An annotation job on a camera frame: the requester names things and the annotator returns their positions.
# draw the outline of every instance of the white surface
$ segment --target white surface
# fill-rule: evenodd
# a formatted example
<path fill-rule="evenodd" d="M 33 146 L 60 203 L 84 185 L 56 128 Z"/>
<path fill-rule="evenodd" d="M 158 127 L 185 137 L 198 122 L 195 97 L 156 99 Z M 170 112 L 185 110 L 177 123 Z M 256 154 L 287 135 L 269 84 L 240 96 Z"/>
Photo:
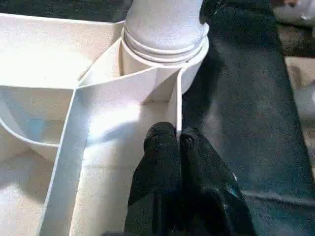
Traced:
<path fill-rule="evenodd" d="M 124 37 L 139 56 L 160 63 L 183 62 L 202 47 L 209 26 L 201 24 L 202 0 L 134 0 Z"/>
<path fill-rule="evenodd" d="M 0 13 L 0 84 L 73 89 L 122 27 Z"/>
<path fill-rule="evenodd" d="M 31 150 L 0 162 L 0 236 L 35 235 L 52 167 Z"/>
<path fill-rule="evenodd" d="M 126 52 L 122 47 L 122 40 L 119 38 L 90 67 L 80 81 L 80 85 L 105 83 L 148 68 L 150 66 L 137 61 Z"/>

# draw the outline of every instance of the black fabric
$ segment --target black fabric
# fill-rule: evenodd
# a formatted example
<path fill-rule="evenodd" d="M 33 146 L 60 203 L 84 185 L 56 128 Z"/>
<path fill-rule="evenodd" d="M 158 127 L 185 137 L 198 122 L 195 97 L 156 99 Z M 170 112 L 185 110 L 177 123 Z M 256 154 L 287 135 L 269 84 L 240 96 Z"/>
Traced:
<path fill-rule="evenodd" d="M 236 175 L 258 235 L 314 235 L 315 187 L 275 18 L 236 2 L 209 22 L 183 126 L 198 127 Z"/>

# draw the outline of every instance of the white pipe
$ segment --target white pipe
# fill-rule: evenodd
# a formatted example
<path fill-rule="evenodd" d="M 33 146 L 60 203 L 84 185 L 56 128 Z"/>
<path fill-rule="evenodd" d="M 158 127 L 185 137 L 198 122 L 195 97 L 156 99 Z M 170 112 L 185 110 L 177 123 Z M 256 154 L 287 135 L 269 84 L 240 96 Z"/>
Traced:
<path fill-rule="evenodd" d="M 134 0 L 126 17 L 124 38 L 144 59 L 181 63 L 202 47 L 209 26 L 199 19 L 203 0 Z"/>

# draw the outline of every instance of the white plastic panel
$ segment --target white plastic panel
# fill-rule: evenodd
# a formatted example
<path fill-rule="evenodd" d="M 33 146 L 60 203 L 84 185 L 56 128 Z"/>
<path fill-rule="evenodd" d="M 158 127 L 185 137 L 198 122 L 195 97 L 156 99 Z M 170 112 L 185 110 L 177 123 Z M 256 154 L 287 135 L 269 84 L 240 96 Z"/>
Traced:
<path fill-rule="evenodd" d="M 148 68 L 150 66 L 135 60 L 125 51 L 119 38 L 90 67 L 81 80 L 81 86 L 109 82 Z"/>
<path fill-rule="evenodd" d="M 0 119 L 15 134 L 57 146 L 73 91 L 0 86 Z"/>
<path fill-rule="evenodd" d="M 122 27 L 123 22 L 0 14 L 0 84 L 73 89 Z"/>
<path fill-rule="evenodd" d="M 36 234 L 52 167 L 0 126 L 0 235 Z"/>

